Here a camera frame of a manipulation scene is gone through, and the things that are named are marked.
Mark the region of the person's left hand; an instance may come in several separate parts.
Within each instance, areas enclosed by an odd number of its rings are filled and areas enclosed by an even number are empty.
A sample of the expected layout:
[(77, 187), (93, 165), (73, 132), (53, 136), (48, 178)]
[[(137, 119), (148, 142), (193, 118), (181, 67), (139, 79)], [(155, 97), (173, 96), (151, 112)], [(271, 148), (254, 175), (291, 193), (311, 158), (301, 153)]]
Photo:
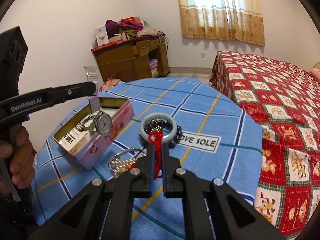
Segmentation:
[[(16, 134), (17, 152), (10, 163), (12, 173), (12, 182), (19, 189), (26, 189), (31, 185), (34, 177), (34, 156), (35, 150), (29, 138), (29, 133), (25, 127), (21, 126)], [(1, 141), (1, 159), (6, 159), (12, 155), (12, 145), (8, 142)], [(6, 183), (1, 180), (1, 194), (10, 196), (10, 190)]]

